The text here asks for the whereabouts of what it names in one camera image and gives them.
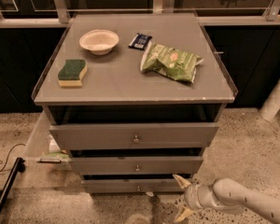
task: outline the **floor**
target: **floor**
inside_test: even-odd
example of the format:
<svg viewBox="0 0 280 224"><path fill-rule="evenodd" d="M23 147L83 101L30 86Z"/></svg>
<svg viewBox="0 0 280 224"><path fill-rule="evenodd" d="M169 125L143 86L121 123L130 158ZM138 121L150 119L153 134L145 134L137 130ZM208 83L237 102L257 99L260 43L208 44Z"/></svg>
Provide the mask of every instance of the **floor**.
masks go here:
<svg viewBox="0 0 280 224"><path fill-rule="evenodd" d="M10 149L26 144L40 114L0 114L0 160ZM255 108L226 109L195 181L211 184L229 177L247 188L280 199L280 111L271 121ZM7 169L24 146L15 147ZM41 164L24 157L26 171L18 174L0 223L171 224L182 204L180 195L90 196L68 165ZM0 188L8 172L0 173ZM211 209L195 212L186 223L269 223L249 210L241 215Z"/></svg>

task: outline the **white pole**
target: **white pole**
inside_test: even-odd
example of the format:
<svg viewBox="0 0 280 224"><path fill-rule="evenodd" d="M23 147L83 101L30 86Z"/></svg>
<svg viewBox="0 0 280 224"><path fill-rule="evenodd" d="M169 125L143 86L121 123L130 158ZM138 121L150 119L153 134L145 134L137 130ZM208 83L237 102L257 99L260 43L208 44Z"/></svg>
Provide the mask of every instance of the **white pole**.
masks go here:
<svg viewBox="0 0 280 224"><path fill-rule="evenodd" d="M268 99L259 110L260 115L266 120L272 120L280 109L280 79L269 95Z"/></svg>

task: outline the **black pole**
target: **black pole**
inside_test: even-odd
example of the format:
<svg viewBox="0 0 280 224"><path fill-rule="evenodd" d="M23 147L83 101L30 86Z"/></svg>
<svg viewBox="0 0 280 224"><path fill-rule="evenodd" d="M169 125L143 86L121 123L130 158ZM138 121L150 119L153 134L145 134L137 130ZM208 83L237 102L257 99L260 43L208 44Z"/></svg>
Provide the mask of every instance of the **black pole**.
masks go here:
<svg viewBox="0 0 280 224"><path fill-rule="evenodd" d="M9 194L9 191L10 191L10 189L13 185L13 182L14 182L16 176L17 176L17 173L22 171L23 164L24 164L24 159L22 159L22 158L17 158L15 163L13 164L13 167L10 171L7 182L4 185L4 188L3 188L2 193L0 195L0 213L1 213L1 210L3 208L4 203L7 200L7 196Z"/></svg>

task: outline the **gray drawer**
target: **gray drawer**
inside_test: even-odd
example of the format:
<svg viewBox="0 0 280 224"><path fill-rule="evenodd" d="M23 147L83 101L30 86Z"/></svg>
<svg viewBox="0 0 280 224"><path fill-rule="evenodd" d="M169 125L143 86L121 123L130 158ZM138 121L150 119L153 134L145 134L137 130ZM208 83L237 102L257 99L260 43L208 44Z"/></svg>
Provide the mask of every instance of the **gray drawer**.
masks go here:
<svg viewBox="0 0 280 224"><path fill-rule="evenodd" d="M197 173L203 157L120 157L71 159L80 175L141 175Z"/></svg>
<svg viewBox="0 0 280 224"><path fill-rule="evenodd" d="M88 193L181 192L174 179L83 180Z"/></svg>
<svg viewBox="0 0 280 224"><path fill-rule="evenodd" d="M206 147L217 123L64 124L49 130L61 149Z"/></svg>

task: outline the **white round object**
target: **white round object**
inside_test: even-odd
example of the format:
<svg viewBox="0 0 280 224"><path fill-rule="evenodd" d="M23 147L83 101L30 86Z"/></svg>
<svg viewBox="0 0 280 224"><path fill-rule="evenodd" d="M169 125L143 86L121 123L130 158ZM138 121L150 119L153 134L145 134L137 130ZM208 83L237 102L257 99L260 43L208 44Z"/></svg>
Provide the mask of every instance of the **white round object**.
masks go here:
<svg viewBox="0 0 280 224"><path fill-rule="evenodd" d="M119 42L119 36L108 30L92 30L79 40L80 46L94 55L109 53Z"/></svg>

